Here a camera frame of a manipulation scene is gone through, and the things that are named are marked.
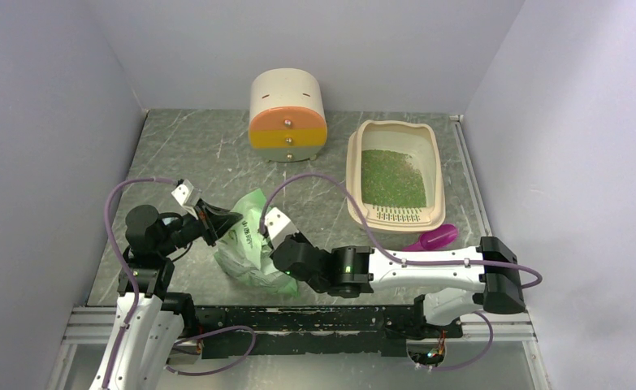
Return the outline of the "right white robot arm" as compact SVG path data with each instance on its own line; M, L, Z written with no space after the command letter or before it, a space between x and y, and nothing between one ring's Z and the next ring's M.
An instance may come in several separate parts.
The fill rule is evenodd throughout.
M389 288L428 288L411 316L414 331L432 336L475 310L520 314L526 310L515 254L497 237L451 251L389 251L344 246L327 251L301 233L286 236L270 255L275 268L316 293L356 298Z

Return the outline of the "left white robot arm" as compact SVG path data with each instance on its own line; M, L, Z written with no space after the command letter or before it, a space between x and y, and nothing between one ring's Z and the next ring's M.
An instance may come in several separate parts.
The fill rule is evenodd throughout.
M198 239L214 246L241 220L240 213L202 200L186 214L151 205L128 212L115 323L93 389L156 386L175 342L202 333L192 296L168 289L175 270L171 255Z

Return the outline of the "green litter bag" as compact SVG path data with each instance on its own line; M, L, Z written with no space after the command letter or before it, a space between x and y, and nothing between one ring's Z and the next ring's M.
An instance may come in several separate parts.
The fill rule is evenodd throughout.
M266 196L259 188L237 201L231 210L242 219L217 241L214 260L224 273L246 286L296 297L297 282L275 268L270 258L270 242L258 231L265 203Z

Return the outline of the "magenta plastic scoop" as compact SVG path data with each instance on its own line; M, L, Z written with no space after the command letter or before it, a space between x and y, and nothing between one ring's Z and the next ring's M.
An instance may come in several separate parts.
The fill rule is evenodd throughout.
M444 223L434 230L423 232L418 240L402 249L405 252L434 251L450 245L458 236L455 225Z

